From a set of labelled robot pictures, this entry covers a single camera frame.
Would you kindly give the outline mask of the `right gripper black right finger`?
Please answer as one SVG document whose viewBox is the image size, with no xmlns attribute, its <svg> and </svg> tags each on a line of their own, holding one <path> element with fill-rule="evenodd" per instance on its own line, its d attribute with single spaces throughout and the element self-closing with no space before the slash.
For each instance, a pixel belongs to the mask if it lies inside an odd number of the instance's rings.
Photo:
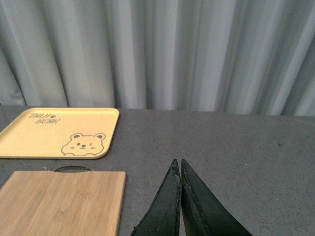
<svg viewBox="0 0 315 236">
<path fill-rule="evenodd" d="M 188 236 L 250 236 L 186 160 L 181 162 L 182 212 Z"/>
</svg>

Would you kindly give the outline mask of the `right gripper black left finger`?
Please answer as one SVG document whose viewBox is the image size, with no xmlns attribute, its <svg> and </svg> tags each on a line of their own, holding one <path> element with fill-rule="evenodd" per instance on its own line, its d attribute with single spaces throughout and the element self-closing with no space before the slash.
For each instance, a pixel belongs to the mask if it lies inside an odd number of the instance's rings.
<svg viewBox="0 0 315 236">
<path fill-rule="evenodd" d="M 150 208 L 131 234 L 133 236 L 178 236 L 181 191 L 182 181 L 178 161 L 173 159 Z"/>
</svg>

